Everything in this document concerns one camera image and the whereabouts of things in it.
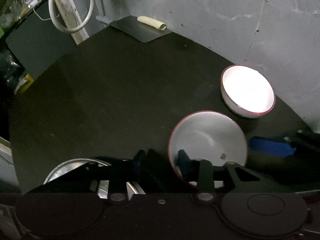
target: white cable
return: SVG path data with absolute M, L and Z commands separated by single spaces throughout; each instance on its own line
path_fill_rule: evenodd
M 42 20 L 42 21 L 44 21 L 44 22 L 51 20 L 51 18 L 43 19 L 40 15 L 37 14 L 35 8 L 33 8 L 33 12 L 40 18 L 40 20 Z
M 69 29 L 69 28 L 66 28 L 64 26 L 62 26 L 59 21 L 57 20 L 57 17 L 54 13 L 54 0 L 49 0 L 49 13 L 50 13 L 50 17 L 51 17 L 51 20 L 54 24 L 54 26 L 61 32 L 64 32 L 64 33 L 76 33 L 78 32 L 79 30 L 81 30 L 87 23 L 88 21 L 90 20 L 90 17 L 92 15 L 92 12 L 93 12 L 93 7 L 94 7 L 94 1 L 95 0 L 90 0 L 90 7 L 89 7 L 89 12 L 88 12 L 88 15 L 87 17 L 84 19 L 84 21 L 76 28 L 73 28 L 73 29 Z

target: gray tiled wall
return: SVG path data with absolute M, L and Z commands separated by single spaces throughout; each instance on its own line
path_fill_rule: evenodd
M 85 17 L 89 0 L 74 2 Z M 97 4 L 112 20 L 127 15 L 162 20 L 230 61 L 259 70 L 277 95 L 320 132 L 320 0 L 97 0 Z M 102 28 L 94 15 L 87 31 L 92 35 Z

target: green object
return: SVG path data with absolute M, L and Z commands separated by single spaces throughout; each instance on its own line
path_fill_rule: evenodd
M 4 31 L 2 30 L 1 26 L 0 26 L 0 38 L 4 35 Z

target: round table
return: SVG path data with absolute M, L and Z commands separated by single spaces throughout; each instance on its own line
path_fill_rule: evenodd
M 23 192 L 74 158 L 165 155 L 186 115 L 212 110 L 235 120 L 247 138 L 307 127 L 281 99 L 258 119 L 233 114 L 220 94 L 232 62 L 176 33 L 148 43 L 108 27 L 49 67 L 10 109 L 10 140 Z

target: red rim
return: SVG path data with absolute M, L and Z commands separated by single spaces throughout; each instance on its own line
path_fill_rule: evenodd
M 227 68 L 222 72 L 220 85 L 221 85 L 221 87 L 224 89 L 225 92 L 226 92 L 226 90 L 225 90 L 224 85 L 223 85 L 223 82 L 222 82 L 223 75 L 224 75 L 224 73 L 225 73 L 229 68 L 235 67 L 235 66 L 247 67 L 247 66 L 240 65 L 240 64 L 231 65 L 231 66 L 227 67 Z M 269 109 L 268 109 L 267 111 L 265 111 L 265 112 L 256 113 L 256 112 L 251 112 L 251 111 L 249 111 L 249 110 L 246 110 L 246 109 L 242 108 L 241 106 L 239 106 L 235 101 L 233 101 L 233 100 L 231 99 L 231 97 L 228 95 L 227 92 L 226 92 L 226 96 L 230 99 L 231 102 L 233 102 L 237 107 L 239 107 L 239 108 L 242 109 L 243 111 L 245 111 L 245 112 L 247 112 L 247 113 L 249 113 L 249 114 L 254 114 L 254 115 L 264 115 L 264 114 L 269 113 L 269 112 L 273 109 L 273 107 L 275 106 L 275 104 L 276 104 L 276 95 L 275 95 L 275 92 L 273 91 L 273 88 L 272 88 L 272 86 L 271 86 L 270 83 L 269 83 L 269 85 L 270 85 L 270 87 L 271 87 L 271 89 L 272 89 L 274 99 L 273 99 L 273 104 L 272 104 L 271 108 L 269 108 Z
M 171 132 L 171 135 L 170 135 L 170 138 L 169 138 L 169 142 L 168 142 L 167 154 L 168 154 L 168 159 L 169 159 L 170 165 L 171 165 L 174 173 L 179 177 L 179 179 L 181 179 L 183 182 L 185 182 L 185 183 L 188 184 L 188 185 L 191 185 L 191 186 L 194 187 L 194 188 L 197 188 L 197 187 L 194 186 L 194 185 L 192 185 L 192 184 L 190 184 L 190 183 L 188 183 L 188 182 L 186 182 L 186 181 L 184 181 L 183 178 L 181 177 L 181 175 L 176 171 L 175 166 L 174 166 L 174 163 L 171 162 L 171 157 L 170 157 L 170 144 L 171 144 L 171 138 L 172 138 L 174 132 L 176 131 L 176 129 L 178 128 L 178 126 L 179 126 L 184 120 L 186 120 L 188 117 L 190 117 L 190 116 L 192 116 L 192 115 L 194 115 L 194 114 L 203 113 L 203 112 L 212 112 L 212 113 L 217 113 L 217 114 L 224 115 L 225 117 L 227 117 L 227 118 L 230 119 L 233 123 L 236 124 L 236 126 L 240 129 L 240 131 L 241 131 L 241 133 L 242 133 L 242 135 L 243 135 L 243 137 L 244 137 L 244 142 L 245 142 L 245 145 L 246 145 L 246 156 L 245 156 L 245 162 L 244 162 L 245 164 L 247 163 L 248 151 L 249 151 L 248 142 L 247 142 L 247 139 L 246 139 L 246 137 L 245 137 L 245 135 L 244 135 L 241 127 L 240 127 L 234 120 L 232 120 L 229 116 L 227 116 L 227 115 L 225 115 L 225 114 L 223 114 L 223 113 L 216 112 L 216 111 L 211 111 L 211 110 L 203 110 L 203 111 L 194 112 L 194 113 L 192 113 L 192 114 L 188 114 L 187 116 L 185 116 L 184 118 L 182 118 L 182 119 L 176 124 L 176 126 L 173 128 L 173 130 L 172 130 L 172 132 Z

